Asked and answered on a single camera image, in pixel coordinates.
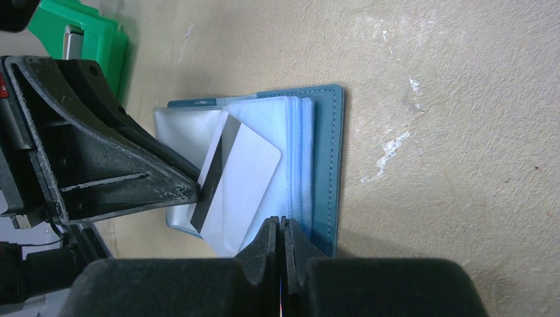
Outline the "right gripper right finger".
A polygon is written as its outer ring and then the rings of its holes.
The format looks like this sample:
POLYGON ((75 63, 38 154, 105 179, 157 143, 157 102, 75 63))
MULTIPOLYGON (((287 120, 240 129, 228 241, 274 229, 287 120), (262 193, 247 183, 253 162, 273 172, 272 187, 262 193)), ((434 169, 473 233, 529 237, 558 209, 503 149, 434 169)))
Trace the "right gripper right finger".
POLYGON ((282 218, 284 316, 487 316, 473 281, 440 258, 329 258, 282 218))

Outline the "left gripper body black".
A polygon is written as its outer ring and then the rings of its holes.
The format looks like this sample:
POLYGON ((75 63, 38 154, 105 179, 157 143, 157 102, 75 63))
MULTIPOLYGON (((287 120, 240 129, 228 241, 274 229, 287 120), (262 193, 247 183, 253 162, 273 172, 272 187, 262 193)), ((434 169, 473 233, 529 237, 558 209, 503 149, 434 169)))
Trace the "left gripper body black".
POLYGON ((30 297, 71 286, 91 262, 111 254, 91 225, 57 225, 32 165, 35 144, 1 58, 1 191, 7 203, 1 216, 16 229, 47 223, 57 235, 37 244, 25 258, 25 244, 1 242, 1 306, 23 306, 30 297))

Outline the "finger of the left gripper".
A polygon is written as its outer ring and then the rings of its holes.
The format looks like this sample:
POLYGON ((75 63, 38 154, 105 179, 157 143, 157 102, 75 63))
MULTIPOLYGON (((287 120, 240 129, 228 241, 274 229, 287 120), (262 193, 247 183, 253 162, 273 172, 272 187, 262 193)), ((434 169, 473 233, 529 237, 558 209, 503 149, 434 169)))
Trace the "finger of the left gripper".
POLYGON ((109 128, 74 93, 52 57, 6 56, 35 144, 32 165, 59 225, 194 203, 193 180, 109 128))
POLYGON ((105 125, 189 178, 198 178, 198 167, 156 140, 126 113, 97 62, 59 59, 57 66, 74 93, 105 125))

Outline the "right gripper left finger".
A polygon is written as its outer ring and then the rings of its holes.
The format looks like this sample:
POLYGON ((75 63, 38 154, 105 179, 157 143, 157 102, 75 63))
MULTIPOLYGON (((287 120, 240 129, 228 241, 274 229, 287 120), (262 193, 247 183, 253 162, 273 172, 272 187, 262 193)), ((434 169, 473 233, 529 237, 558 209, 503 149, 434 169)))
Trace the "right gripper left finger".
POLYGON ((233 258, 97 260, 60 316, 279 316, 279 219, 233 258))

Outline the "green plastic bin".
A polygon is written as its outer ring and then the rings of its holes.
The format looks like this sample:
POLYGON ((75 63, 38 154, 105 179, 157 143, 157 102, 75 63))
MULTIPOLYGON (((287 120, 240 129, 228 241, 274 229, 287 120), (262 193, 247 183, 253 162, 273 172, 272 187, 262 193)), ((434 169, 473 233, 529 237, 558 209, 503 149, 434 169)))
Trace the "green plastic bin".
POLYGON ((84 32, 81 59, 96 61, 113 93, 120 97, 122 73, 129 38, 116 20, 80 1, 41 1, 28 24, 49 56, 63 59, 63 37, 67 25, 84 32))

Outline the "blue card holder wallet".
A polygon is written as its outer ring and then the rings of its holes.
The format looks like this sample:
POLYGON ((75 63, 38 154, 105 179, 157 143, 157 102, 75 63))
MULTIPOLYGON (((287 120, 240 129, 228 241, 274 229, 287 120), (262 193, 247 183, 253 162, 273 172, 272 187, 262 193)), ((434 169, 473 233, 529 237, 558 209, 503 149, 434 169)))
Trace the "blue card holder wallet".
POLYGON ((261 98, 309 98, 312 107, 302 109, 302 136, 313 134, 312 145, 305 145, 313 159, 302 168, 309 171, 312 183, 302 185, 307 212, 289 215, 303 226, 311 243, 329 257, 337 247, 341 157, 345 111, 345 91, 339 85, 293 88, 257 92, 246 96, 198 98, 170 101, 154 111, 156 138, 198 168, 202 167, 211 137, 223 109, 234 103, 254 104, 261 98))

